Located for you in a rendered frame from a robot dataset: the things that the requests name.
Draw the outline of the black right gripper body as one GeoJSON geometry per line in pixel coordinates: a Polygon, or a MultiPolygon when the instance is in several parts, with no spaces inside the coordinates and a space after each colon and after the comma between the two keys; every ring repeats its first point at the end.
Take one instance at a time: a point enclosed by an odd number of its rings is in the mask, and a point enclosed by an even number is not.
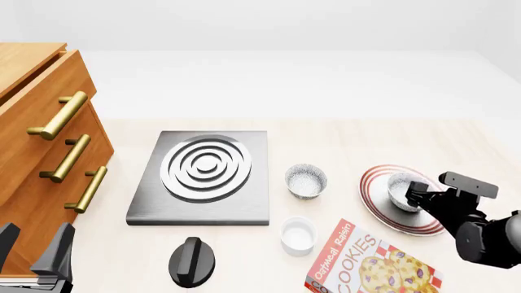
{"type": "Polygon", "coordinates": [[[431,193],[424,197],[422,209],[432,216],[449,214],[455,209],[457,190],[446,190],[443,193],[431,193]]]}

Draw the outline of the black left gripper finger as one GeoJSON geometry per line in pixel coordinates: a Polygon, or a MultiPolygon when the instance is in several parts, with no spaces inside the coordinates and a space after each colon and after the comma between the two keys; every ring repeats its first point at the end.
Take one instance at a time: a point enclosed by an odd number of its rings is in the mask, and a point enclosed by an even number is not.
{"type": "Polygon", "coordinates": [[[7,223],[0,228],[0,268],[4,266],[19,234],[20,228],[13,223],[7,223]]]}
{"type": "Polygon", "coordinates": [[[75,235],[72,224],[64,222],[51,243],[30,270],[39,276],[56,276],[72,282],[72,243],[75,235]]]}

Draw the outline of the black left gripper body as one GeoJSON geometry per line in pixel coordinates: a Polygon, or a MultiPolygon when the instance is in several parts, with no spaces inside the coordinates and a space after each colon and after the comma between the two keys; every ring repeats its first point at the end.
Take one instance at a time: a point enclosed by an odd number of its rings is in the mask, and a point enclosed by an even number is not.
{"type": "Polygon", "coordinates": [[[70,293],[73,284],[56,276],[0,278],[0,293],[70,293]]]}

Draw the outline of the speckled grey bowl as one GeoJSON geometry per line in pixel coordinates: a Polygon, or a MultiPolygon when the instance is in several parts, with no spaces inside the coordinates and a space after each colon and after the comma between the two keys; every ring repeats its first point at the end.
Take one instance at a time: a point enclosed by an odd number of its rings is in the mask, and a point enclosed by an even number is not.
{"type": "Polygon", "coordinates": [[[427,184],[427,191],[433,191],[428,180],[425,177],[414,175],[412,173],[395,173],[387,180],[387,194],[390,201],[404,212],[421,212],[421,207],[412,207],[408,204],[405,197],[409,185],[412,181],[422,182],[427,184]]]}
{"type": "Polygon", "coordinates": [[[285,172],[287,189],[302,200],[317,198],[327,187],[326,174],[311,164],[296,164],[285,172]]]}

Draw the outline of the plate with red rings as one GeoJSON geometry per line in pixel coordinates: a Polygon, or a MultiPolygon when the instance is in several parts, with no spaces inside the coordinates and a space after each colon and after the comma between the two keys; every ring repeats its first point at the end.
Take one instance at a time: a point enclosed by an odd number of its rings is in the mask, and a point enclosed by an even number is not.
{"type": "Polygon", "coordinates": [[[439,183],[411,168],[395,164],[375,165],[361,175],[358,186],[361,201],[368,211],[386,226],[404,234],[434,236],[445,232],[442,224],[427,212],[406,212],[392,202],[387,181],[396,173],[406,173],[424,180],[429,190],[443,190],[439,183]]]}

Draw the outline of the flat stove plate with rings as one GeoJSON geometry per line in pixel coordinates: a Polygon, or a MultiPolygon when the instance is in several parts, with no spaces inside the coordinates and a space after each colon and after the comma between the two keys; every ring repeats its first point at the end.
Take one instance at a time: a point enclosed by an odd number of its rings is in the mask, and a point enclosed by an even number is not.
{"type": "Polygon", "coordinates": [[[162,131],[128,225],[269,225],[266,131],[162,131]]]}

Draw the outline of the oatmeal raisin cookies box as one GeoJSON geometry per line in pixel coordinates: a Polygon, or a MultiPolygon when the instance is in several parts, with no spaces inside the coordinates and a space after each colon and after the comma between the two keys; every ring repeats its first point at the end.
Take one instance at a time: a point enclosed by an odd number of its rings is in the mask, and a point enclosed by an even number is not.
{"type": "Polygon", "coordinates": [[[439,270],[340,219],[306,275],[313,293],[441,293],[439,270]]]}

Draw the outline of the small white ramekin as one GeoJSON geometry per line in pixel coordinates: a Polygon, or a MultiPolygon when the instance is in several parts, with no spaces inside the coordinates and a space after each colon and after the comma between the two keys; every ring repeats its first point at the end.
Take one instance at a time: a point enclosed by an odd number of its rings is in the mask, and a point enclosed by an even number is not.
{"type": "Polygon", "coordinates": [[[280,241],[289,256],[307,256],[317,243],[316,226],[304,216],[292,216],[281,226],[280,241]]]}

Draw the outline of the round black stove knob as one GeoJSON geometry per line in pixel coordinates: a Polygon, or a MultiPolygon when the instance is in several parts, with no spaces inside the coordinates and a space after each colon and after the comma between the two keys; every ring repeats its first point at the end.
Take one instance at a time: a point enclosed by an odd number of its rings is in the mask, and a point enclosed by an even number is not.
{"type": "Polygon", "coordinates": [[[169,274],[176,285],[193,288],[203,285],[216,267],[212,248],[198,237],[189,237],[169,260],[169,274]]]}

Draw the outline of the tall wooden drawer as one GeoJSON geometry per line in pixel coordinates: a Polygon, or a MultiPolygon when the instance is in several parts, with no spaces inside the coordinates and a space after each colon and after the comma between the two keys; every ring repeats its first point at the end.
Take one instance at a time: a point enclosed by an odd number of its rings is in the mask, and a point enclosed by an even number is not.
{"type": "Polygon", "coordinates": [[[0,115],[0,179],[20,177],[53,146],[29,127],[44,127],[64,107],[59,97],[76,92],[96,93],[94,83],[78,50],[64,53],[55,63],[19,92],[9,109],[0,115]]]}

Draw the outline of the wooden cabinet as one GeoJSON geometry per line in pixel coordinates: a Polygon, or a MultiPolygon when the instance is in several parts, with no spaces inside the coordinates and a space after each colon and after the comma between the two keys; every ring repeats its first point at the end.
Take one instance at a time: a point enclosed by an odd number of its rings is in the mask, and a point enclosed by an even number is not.
{"type": "MultiPolygon", "coordinates": [[[[63,43],[0,43],[0,115],[16,102],[19,92],[69,51],[73,50],[63,43]]],[[[82,107],[90,104],[94,109],[93,97],[82,107]]],[[[11,276],[2,274],[2,268],[0,276],[11,276]]]]}

